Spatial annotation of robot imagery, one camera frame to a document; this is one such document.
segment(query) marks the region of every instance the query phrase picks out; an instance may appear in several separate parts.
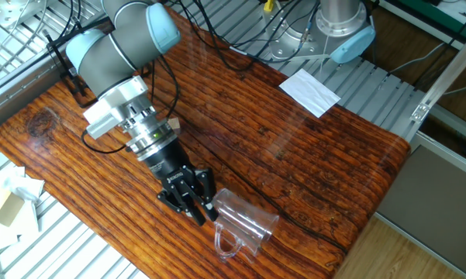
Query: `metal grating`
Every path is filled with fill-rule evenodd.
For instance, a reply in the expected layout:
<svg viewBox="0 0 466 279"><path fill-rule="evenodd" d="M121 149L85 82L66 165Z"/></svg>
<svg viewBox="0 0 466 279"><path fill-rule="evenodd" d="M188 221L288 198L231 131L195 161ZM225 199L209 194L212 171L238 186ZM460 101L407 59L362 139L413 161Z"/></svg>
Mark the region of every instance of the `metal grating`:
<svg viewBox="0 0 466 279"><path fill-rule="evenodd" d="M0 170L10 167L0 153ZM0 250L1 278L147 278L47 192L36 215L38 236Z"/></svg>
<svg viewBox="0 0 466 279"><path fill-rule="evenodd" d="M78 14L77 1L74 1L74 15ZM41 33L42 30L46 30L53 39L56 39L66 26L70 12L70 1L50 0L44 18L43 12L39 12L19 24L10 36L9 30L0 25L0 43L7 39L0 48L0 80L10 75L31 58L42 53L48 42ZM102 12L100 1L81 0L81 22L86 22L100 12Z"/></svg>

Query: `wire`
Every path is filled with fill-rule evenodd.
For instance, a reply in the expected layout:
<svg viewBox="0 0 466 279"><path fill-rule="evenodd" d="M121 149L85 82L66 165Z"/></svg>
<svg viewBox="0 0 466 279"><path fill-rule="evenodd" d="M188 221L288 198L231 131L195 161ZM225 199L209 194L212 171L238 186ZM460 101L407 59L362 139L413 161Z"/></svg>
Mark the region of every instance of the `wire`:
<svg viewBox="0 0 466 279"><path fill-rule="evenodd" d="M328 43L328 42L329 42L329 35L327 35L326 43L324 44L323 55L326 54L326 49L327 49L327 43ZM325 60L325 58L323 58L323 60L320 62L320 71L319 71L319 77L320 77L320 78L321 78L322 75L323 75L324 60Z"/></svg>
<svg viewBox="0 0 466 279"><path fill-rule="evenodd" d="M418 88L420 83L423 82L424 76L436 65L440 58L447 52L448 48L451 47L457 36L460 36L462 31L466 28L466 22L464 25L457 31L457 33L451 38L450 42L447 44L447 47L443 48L441 54L436 58L436 60L417 78L417 80L412 84L414 87Z"/></svg>
<svg viewBox="0 0 466 279"><path fill-rule="evenodd" d="M444 95L455 94L455 93L462 92L462 91L465 91L465 90L466 90L466 87L446 92L446 93L444 93Z"/></svg>
<svg viewBox="0 0 466 279"><path fill-rule="evenodd" d="M71 12L69 13L69 19L67 19L67 23L64 27L64 30L62 30L62 32L60 33L59 38L61 38L66 33L67 29L69 28L69 25L71 24L71 19L73 15L74 15L74 0L71 0Z"/></svg>
<svg viewBox="0 0 466 279"><path fill-rule="evenodd" d="M155 60L152 61L152 94L150 97L150 102L154 103L154 92L155 92Z"/></svg>
<svg viewBox="0 0 466 279"><path fill-rule="evenodd" d="M192 27L193 32L196 34L196 36L197 36L205 45L207 45L208 47L213 48L213 47L214 47L213 45L211 45L210 43L207 43L207 42L205 41L205 39L202 38L202 36L200 36L200 34L198 34L198 27L196 27L196 26L198 26L198 20L196 20L195 16L194 16L192 13L189 12L188 8L185 7L185 5L183 4L182 1L179 1L179 4L180 4L181 7L183 8L183 11L185 12L186 17L188 18L189 24L190 24L190 26Z"/></svg>
<svg viewBox="0 0 466 279"><path fill-rule="evenodd" d="M33 40L34 36L38 33L38 31L40 30L40 27L41 25L43 24L43 21L45 20L45 15L47 14L47 3L48 1L45 1L45 5L43 6L43 15L41 16L41 19L40 19L40 22L38 23L38 26L37 28L34 30L33 34L31 34L31 37L28 38L28 40L21 46L21 48L19 48L19 50L17 50L14 55L12 55L12 57L16 57L17 55L19 55L19 53L21 53L25 48L26 46L31 43L31 41ZM15 28L7 35L7 38L5 38L5 40L2 41L2 43L0 43L0 48L3 46L3 44L5 43L5 41L12 35L12 32L14 32ZM5 62L2 67L4 67L5 65L7 64L10 64L12 59L8 60L7 62Z"/></svg>
<svg viewBox="0 0 466 279"><path fill-rule="evenodd" d="M32 0L28 0L28 2L26 2L26 5L24 6L24 8L22 9L22 12L19 14L19 18L17 18L17 21L16 21L16 24L14 24L14 27L12 28L12 31L10 31L10 33L7 35L7 37L0 43L0 49L3 47L3 45L5 44L5 42L10 38L10 36L12 35L12 33L14 33L17 29L17 26L19 24L19 20L21 19L22 17L22 14L26 11L26 9L28 8L28 5L31 3Z"/></svg>
<svg viewBox="0 0 466 279"><path fill-rule="evenodd" d="M265 59L256 57L256 56L254 56L254 55L251 55L251 54L249 54L249 53L247 53L247 56L248 56L248 57L252 57L252 58L254 58L255 60L259 60L260 62L269 63L269 64L284 63L284 62L290 61L293 57L295 57L296 54L298 54L298 52L300 52L300 50L301 50L301 48L298 48L290 57L285 58L285 59L283 59L283 60L265 60Z"/></svg>
<svg viewBox="0 0 466 279"><path fill-rule="evenodd" d="M93 146L90 146L90 145L86 142L86 140L85 140L86 135L88 135L88 131L87 131L87 130L83 131L83 133L81 134L81 141L83 142L83 144L84 144L87 148L89 148L91 151L95 151L96 153L113 154L113 153L117 153L117 152L119 152L120 150L123 150L123 149L126 148L126 144L125 144L125 145L121 146L120 148L118 148L118 149L116 149L116 150L110 150L110 151L98 150L98 149L94 148Z"/></svg>
<svg viewBox="0 0 466 279"><path fill-rule="evenodd" d="M407 66L409 66L409 65L411 65L411 64L414 64L414 63L416 63L416 62L419 62L419 61L422 61L422 60L425 60L425 59L429 58L429 57L430 57L431 55L433 55L437 50L439 50L442 46L444 46L444 43L440 43L440 44L439 44L438 46L436 46L433 50L431 50L428 54L426 54L426 56L421 57L421 58L417 58L417 59L414 59L414 60L411 60L411 61L409 61L409 62L403 64L402 66L397 67L397 68L394 69L393 71L390 71L389 73L392 74L392 73L394 73L394 72L396 72L396 71L399 71L399 70L403 69L404 67L407 67Z"/></svg>
<svg viewBox="0 0 466 279"><path fill-rule="evenodd" d="M301 0L297 0L293 5L292 7L286 12L285 14L285 17L287 17L291 12L292 10L300 3ZM271 34L271 36L269 37L268 41L264 44L264 46L262 47L262 49L254 56L252 56L251 54L248 55L248 57L251 57L253 58L252 61L244 68L237 68L237 67L232 67L227 61L226 59L224 58L221 50L219 49L219 46L217 45L217 42L216 42L216 38L213 36L214 34L216 34L215 30L213 29L213 26L212 26L212 23L210 22L209 20L209 17L206 15L206 12L205 12L205 9L203 8L203 5L201 3L200 0L193 0L193 2L198 6L198 9L200 10L200 12L202 12L203 14L203 17L205 19L205 23L207 24L207 28L209 29L209 32L211 33L212 35L212 42L214 44L214 47L216 48L216 51L219 55L219 58L221 59L221 61L226 65L226 67L228 67L229 69L231 70L234 70L234 71L245 71L245 70L248 70L256 60L259 60L259 61L263 61L263 62L266 62L266 63L272 63L272 61L270 60L263 60L261 58L259 58L260 54L268 47L269 45L269 42L272 41L272 39L274 38L276 32L279 30L279 28L281 28L281 24L282 24L282 21L280 21L280 23L278 24L278 26L274 29L274 32ZM241 45L243 43L237 43L237 44L233 44L234 46L238 46L238 45ZM280 60L280 61L275 61L275 63L281 63L281 62L284 62L286 60Z"/></svg>
<svg viewBox="0 0 466 279"><path fill-rule="evenodd" d="M78 20L81 22L81 0L78 0Z"/></svg>
<svg viewBox="0 0 466 279"><path fill-rule="evenodd" d="M258 38L259 36L262 36L264 33L265 33L265 30L267 30L267 28L271 25L271 23L276 19L276 17L278 17L278 15L288 6L288 4L282 6L273 16L272 16L272 19L269 20L269 22L264 26L264 28L262 28L258 33L257 35L255 36L252 36L250 39L242 42L242 43L233 43L233 47L241 47L243 46L244 44L246 43L249 43L249 42L253 42L255 41L256 38Z"/></svg>
<svg viewBox="0 0 466 279"><path fill-rule="evenodd" d="M273 39L274 41L275 40L279 40L281 39L281 37L289 30L289 28L291 26L293 26L296 22L298 22L299 20L301 19L304 19L305 17L307 17L308 15L310 15L311 12L313 12L314 8L312 8L312 10L310 10L310 12L308 12L307 14L303 15L302 17L299 17L297 18L294 22L292 22L292 24L288 25L288 28L285 29L285 31L283 31L281 33L281 35L279 35L277 38ZM256 42L268 42L269 40L266 40L266 39L256 39L256 40L252 40L252 41L256 41Z"/></svg>
<svg viewBox="0 0 466 279"><path fill-rule="evenodd" d="M174 109L176 108L176 105L178 104L179 97L181 96L181 88L179 86L178 80L176 79L176 76L174 75L174 72L171 69L171 66L169 66L169 63L165 60L165 57L161 55L160 59L158 59L157 61L159 62L159 64L161 64L162 68L171 76L172 81L174 82L174 85L176 87L176 96L174 97L174 102L169 108L169 112L165 116L165 118L168 119L169 116L171 116L172 112L174 112Z"/></svg>

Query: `clear plastic cup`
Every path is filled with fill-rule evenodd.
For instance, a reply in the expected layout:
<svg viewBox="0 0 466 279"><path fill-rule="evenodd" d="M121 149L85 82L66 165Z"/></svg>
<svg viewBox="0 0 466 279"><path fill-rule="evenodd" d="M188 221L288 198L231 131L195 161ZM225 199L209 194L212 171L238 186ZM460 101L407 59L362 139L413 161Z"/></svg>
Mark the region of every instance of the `clear plastic cup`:
<svg viewBox="0 0 466 279"><path fill-rule="evenodd" d="M219 212L215 221L215 248L223 259L234 257L243 246L255 257L279 221L278 215L254 207L225 188L217 193L212 203ZM233 248L230 251L224 251L221 247L225 231L234 237L235 243L231 243Z"/></svg>

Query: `wood grain surface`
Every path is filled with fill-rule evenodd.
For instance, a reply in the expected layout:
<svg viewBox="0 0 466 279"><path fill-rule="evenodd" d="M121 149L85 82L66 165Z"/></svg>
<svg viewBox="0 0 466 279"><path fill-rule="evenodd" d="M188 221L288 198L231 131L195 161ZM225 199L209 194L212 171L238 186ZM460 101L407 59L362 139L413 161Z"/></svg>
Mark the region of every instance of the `wood grain surface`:
<svg viewBox="0 0 466 279"><path fill-rule="evenodd" d="M83 110L61 83L0 126L0 151L151 278L332 277L408 143L340 106L315 118L278 89L286 76L263 64L228 70L170 13L182 35L166 55L181 86L181 144L196 167L214 170L218 188L281 216L255 263L241 255L222 262L213 224L198 227L161 204L159 182L134 154L85 148ZM174 84L160 66L156 75L156 107L165 110ZM93 144L109 150L128 139L116 130Z"/></svg>

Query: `gray panel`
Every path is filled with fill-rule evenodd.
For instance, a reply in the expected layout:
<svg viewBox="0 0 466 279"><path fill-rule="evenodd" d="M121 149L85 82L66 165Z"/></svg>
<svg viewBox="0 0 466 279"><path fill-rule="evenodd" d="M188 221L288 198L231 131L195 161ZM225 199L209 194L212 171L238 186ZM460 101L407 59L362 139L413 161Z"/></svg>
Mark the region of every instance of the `gray panel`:
<svg viewBox="0 0 466 279"><path fill-rule="evenodd" d="M393 91L393 93L386 99L384 105L378 110L378 113L372 119L372 122L375 125L382 127L381 124L385 121L386 117L388 117L391 110L395 107L396 102L403 96L403 94L405 94L408 88L409 84L406 82L399 84L399 88Z"/></svg>
<svg viewBox="0 0 466 279"><path fill-rule="evenodd" d="M399 88L399 82L399 78L388 76L384 82L379 85L373 98L358 111L358 115L372 122L378 112L385 107L386 101L389 100L391 95L396 93Z"/></svg>
<svg viewBox="0 0 466 279"><path fill-rule="evenodd" d="M466 273L466 173L419 147L379 213Z"/></svg>
<svg viewBox="0 0 466 279"><path fill-rule="evenodd" d="M355 92L352 97L357 96L356 98L349 98L344 106L348 110L354 113L358 113L361 108L367 104L368 99L371 98L375 92L378 90L379 85L386 77L386 72L382 69L376 69L371 76L367 79L365 84L363 84L360 89Z"/></svg>
<svg viewBox="0 0 466 279"><path fill-rule="evenodd" d="M393 125L395 125L396 120L398 120L399 116L402 114L403 109L409 104L409 100L412 97L414 88L409 86L403 95L398 99L396 103L392 103L390 105L393 106L393 109L390 113L386 116L385 121L382 123L381 127L387 130L390 130Z"/></svg>
<svg viewBox="0 0 466 279"><path fill-rule="evenodd" d="M345 81L342 87L338 88L337 93L341 100L338 102L339 105L344 105L352 97L352 95L360 89L365 81L371 76L374 71L374 65L365 61L352 75Z"/></svg>
<svg viewBox="0 0 466 279"><path fill-rule="evenodd" d="M335 72L338 66L340 65L334 62L334 60L324 59L323 66L316 68L316 71L314 72L313 76L316 77L316 79L320 83L325 83L327 78L332 76L332 74Z"/></svg>

